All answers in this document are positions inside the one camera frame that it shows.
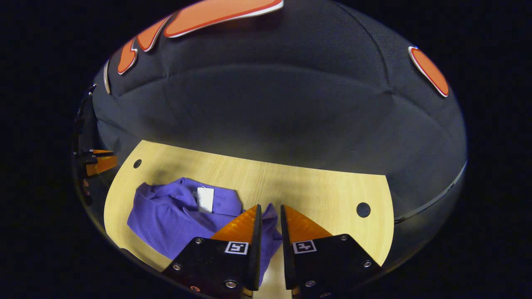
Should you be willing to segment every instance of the orange decal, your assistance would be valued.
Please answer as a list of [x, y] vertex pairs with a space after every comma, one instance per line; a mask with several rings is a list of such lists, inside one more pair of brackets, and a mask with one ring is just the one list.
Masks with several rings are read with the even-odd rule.
[[118, 63], [118, 73], [123, 74], [135, 63], [137, 60], [137, 49], [133, 49], [133, 42], [135, 39], [130, 40], [122, 49], [120, 55], [120, 62]]
[[408, 53], [416, 67], [429, 79], [438, 92], [444, 97], [449, 95], [449, 85], [438, 67], [418, 48], [409, 47]]
[[153, 24], [151, 27], [142, 31], [142, 33], [137, 36], [137, 41], [142, 51], [148, 52], [153, 48], [153, 45], [155, 45], [155, 41], [157, 40], [157, 36], [159, 36], [164, 24], [168, 22], [170, 17], [171, 16], [169, 15], [161, 21]]
[[179, 12], [164, 36], [178, 37], [212, 24], [256, 16], [282, 8], [283, 0], [204, 0]]

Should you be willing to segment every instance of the screw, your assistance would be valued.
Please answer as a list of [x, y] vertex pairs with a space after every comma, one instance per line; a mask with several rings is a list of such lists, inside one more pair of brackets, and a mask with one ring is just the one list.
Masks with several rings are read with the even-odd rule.
[[236, 281], [232, 281], [232, 280], [226, 281], [226, 287], [228, 287], [228, 288], [236, 288], [236, 286], [237, 286]]

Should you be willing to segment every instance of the wooden table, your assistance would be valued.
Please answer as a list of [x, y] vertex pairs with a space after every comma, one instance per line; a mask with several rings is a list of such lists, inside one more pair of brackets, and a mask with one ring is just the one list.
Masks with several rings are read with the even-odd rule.
[[[134, 163], [141, 160], [138, 168]], [[181, 177], [236, 190], [243, 208], [287, 204], [333, 235], [350, 234], [380, 265], [392, 244], [394, 214], [385, 176], [301, 168], [193, 151], [143, 140], [128, 156], [107, 195], [107, 234], [120, 247], [157, 271], [171, 260], [144, 243], [127, 225], [137, 187], [171, 183]], [[359, 203], [371, 213], [357, 215]], [[280, 221], [277, 229], [281, 232]], [[273, 256], [254, 298], [291, 298], [284, 282], [282, 247]]]

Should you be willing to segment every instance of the black background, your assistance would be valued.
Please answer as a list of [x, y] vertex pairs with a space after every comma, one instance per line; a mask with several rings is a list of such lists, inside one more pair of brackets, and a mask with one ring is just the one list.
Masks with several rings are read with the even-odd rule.
[[[184, 298], [115, 251], [77, 199], [74, 112], [107, 58], [192, 1], [3, 4], [8, 296]], [[512, 1], [341, 1], [420, 47], [463, 109], [465, 186], [447, 224], [361, 297], [524, 297], [530, 290], [530, 5]]]

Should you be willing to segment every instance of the garment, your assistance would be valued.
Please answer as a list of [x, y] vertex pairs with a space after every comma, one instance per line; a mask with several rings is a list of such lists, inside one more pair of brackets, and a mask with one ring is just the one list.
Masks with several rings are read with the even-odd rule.
[[[214, 189], [212, 213], [198, 211], [193, 192], [199, 187]], [[135, 192], [128, 226], [149, 246], [173, 260], [192, 238], [212, 237], [244, 211], [236, 191], [180, 178], [168, 185], [140, 185]], [[282, 236], [276, 229], [277, 218], [273, 205], [268, 204], [262, 215], [259, 285], [282, 243]]]

